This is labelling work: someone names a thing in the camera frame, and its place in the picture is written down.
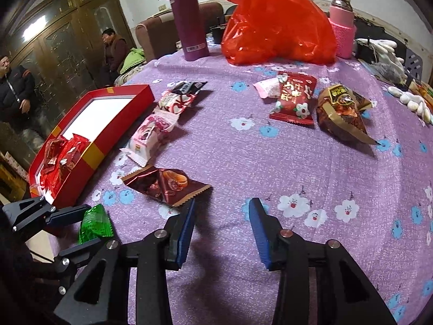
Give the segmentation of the pink sleeved bottle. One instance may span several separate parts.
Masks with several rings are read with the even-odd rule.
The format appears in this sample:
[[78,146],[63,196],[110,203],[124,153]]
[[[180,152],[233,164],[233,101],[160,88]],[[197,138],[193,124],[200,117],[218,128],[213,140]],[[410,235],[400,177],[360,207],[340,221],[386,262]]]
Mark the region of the pink sleeved bottle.
[[329,14],[329,21],[337,42],[336,55],[343,59],[350,59],[357,30],[351,0],[332,0]]

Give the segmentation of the dark red chocolate packet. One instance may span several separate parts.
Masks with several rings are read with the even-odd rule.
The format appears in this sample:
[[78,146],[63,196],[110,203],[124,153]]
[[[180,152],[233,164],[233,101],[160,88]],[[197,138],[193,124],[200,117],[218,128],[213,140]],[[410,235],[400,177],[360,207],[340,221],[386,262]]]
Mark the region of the dark red chocolate packet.
[[129,188],[147,195],[172,208],[182,206],[211,188],[209,184],[193,180],[179,169],[162,169],[148,165],[122,177]]

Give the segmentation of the green candy packet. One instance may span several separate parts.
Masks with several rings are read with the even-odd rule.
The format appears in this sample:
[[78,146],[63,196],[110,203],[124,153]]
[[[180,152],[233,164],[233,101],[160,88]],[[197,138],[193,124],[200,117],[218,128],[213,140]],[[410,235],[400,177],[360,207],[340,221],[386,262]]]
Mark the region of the green candy packet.
[[96,238],[113,237],[111,220],[103,205],[98,204],[84,213],[83,220],[78,232],[80,244],[92,241]]

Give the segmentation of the pale pink snack packet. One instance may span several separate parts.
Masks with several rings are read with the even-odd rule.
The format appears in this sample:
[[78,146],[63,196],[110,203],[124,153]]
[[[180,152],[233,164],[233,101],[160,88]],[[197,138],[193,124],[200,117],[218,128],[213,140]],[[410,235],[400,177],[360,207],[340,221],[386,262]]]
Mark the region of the pale pink snack packet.
[[280,97],[280,83],[277,77],[256,82],[253,86],[262,99]]

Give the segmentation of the wooden cabinet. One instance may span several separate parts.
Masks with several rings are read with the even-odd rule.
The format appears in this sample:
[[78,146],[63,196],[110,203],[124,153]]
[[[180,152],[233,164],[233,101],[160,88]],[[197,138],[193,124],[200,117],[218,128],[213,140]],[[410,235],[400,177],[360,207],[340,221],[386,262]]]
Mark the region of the wooden cabinet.
[[101,85],[102,32],[108,28],[135,46],[120,0],[20,0],[14,6],[1,53],[34,76],[47,130]]

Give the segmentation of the green garment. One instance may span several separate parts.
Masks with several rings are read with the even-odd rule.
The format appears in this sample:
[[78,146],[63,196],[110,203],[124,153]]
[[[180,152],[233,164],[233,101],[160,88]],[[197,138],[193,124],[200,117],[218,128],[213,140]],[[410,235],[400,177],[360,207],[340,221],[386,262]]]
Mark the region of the green garment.
[[142,48],[132,48],[123,61],[121,68],[118,70],[120,75],[128,72],[131,68],[141,65],[145,62],[145,53]]

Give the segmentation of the brown gold snack packet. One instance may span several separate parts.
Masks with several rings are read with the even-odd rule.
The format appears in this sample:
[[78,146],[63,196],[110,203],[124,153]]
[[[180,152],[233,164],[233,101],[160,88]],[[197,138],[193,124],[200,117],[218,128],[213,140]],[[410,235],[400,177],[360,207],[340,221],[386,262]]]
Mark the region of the brown gold snack packet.
[[317,121],[323,131],[342,142],[377,145],[378,142],[368,135],[362,118],[362,113],[371,107],[371,101],[362,95],[342,84],[334,84],[319,93]]

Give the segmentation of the purple thermos bottle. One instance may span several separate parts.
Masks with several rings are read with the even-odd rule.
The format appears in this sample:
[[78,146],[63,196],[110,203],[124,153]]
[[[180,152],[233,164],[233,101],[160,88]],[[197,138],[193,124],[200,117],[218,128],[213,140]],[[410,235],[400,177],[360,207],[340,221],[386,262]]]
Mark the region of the purple thermos bottle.
[[198,60],[209,55],[205,27],[198,0],[168,0],[174,16],[185,60]]

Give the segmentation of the red white heart packet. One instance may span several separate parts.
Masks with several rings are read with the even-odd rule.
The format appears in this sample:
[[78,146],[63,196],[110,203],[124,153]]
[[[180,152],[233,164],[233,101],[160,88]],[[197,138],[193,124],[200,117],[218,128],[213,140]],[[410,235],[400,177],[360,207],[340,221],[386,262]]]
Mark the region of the red white heart packet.
[[166,90],[158,102],[158,108],[175,115],[181,114],[196,98],[194,94],[177,94]]

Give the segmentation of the small red flower packet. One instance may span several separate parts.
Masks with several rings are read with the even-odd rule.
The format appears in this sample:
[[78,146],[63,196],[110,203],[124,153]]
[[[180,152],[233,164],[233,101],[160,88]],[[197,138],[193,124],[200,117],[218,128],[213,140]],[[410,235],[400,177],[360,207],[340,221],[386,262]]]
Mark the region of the small red flower packet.
[[269,118],[297,125],[313,126],[310,108],[317,80],[313,76],[279,71],[280,95]]

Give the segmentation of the red gift box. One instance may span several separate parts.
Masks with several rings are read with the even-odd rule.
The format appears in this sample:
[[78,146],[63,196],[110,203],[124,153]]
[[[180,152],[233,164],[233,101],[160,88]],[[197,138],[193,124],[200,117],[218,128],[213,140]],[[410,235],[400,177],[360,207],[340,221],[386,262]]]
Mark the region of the red gift box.
[[88,139],[89,145],[55,196],[40,186],[45,153],[42,148],[29,168],[30,195],[43,196],[56,208],[72,206],[99,164],[154,101],[148,84],[107,87],[85,94],[58,122],[48,139],[70,139],[77,134]]

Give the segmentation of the black purple snack packet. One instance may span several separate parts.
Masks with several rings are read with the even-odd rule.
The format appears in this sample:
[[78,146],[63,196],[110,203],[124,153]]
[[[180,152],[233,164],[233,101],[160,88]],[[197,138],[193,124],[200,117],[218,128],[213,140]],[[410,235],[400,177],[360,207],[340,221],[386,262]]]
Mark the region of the black purple snack packet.
[[178,82],[170,92],[178,95],[197,95],[200,90],[207,85],[207,82]]

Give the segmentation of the pink bear snack packet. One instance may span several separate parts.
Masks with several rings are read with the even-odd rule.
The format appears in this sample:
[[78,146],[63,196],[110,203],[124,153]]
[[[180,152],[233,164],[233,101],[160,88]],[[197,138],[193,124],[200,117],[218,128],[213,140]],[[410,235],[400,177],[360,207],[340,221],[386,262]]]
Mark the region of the pink bear snack packet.
[[180,115],[155,109],[134,132],[125,148],[125,153],[137,165],[145,167],[167,135],[178,123]]

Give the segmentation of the person in black jacket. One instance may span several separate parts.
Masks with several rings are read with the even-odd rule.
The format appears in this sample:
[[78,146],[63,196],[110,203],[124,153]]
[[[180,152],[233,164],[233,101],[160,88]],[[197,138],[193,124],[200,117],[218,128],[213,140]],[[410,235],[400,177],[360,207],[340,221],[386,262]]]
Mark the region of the person in black jacket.
[[2,55],[0,91],[1,122],[15,132],[29,128],[38,106],[31,71],[22,65],[11,67],[8,56]]

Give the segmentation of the person in brown jacket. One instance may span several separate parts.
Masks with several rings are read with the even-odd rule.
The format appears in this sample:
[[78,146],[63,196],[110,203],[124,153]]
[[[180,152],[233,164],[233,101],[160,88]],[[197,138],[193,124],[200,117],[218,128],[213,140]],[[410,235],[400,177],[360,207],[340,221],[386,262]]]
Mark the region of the person in brown jacket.
[[104,87],[110,87],[120,75],[130,48],[126,39],[119,36],[112,28],[104,30],[101,37],[104,45],[101,82]]

